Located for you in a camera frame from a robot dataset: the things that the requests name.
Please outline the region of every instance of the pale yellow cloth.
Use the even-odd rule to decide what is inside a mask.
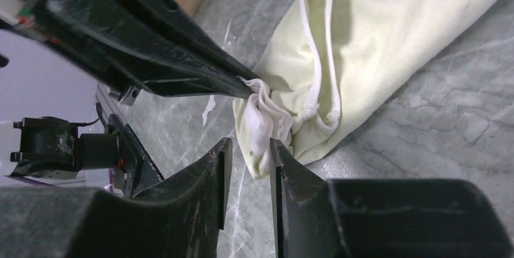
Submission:
[[[495,1],[296,0],[248,82],[259,94],[233,103],[252,176],[270,137],[302,164],[324,157]]]

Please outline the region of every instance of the gray marble surface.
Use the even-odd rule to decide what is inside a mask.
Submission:
[[[203,0],[197,23],[252,67],[294,0]],[[514,0],[499,0],[417,72],[360,128],[308,167],[323,178],[453,177],[488,195],[514,236]],[[161,171],[171,176],[217,141],[235,141],[218,257],[274,257],[270,185],[253,180],[235,139],[232,100],[141,93],[120,106]]]

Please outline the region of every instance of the cloth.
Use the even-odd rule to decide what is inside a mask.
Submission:
[[[254,178],[269,139],[302,164],[324,157],[496,0],[296,0],[235,99],[236,133]]]

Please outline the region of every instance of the fabric fold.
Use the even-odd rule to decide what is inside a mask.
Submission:
[[[269,138],[307,164],[324,157],[496,0],[296,0],[233,109],[254,178]]]

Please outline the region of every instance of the black mechanical device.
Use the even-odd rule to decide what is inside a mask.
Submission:
[[[217,47],[174,0],[25,0],[18,24],[131,104],[161,96],[247,98],[257,78]],[[0,61],[5,65],[7,60]],[[232,142],[164,179],[129,125],[100,119],[82,134],[52,117],[24,118],[12,176],[110,168],[124,197],[94,189],[0,190],[0,257],[216,257]],[[460,180],[322,180],[271,140],[276,256],[505,257],[508,235],[487,198]]]

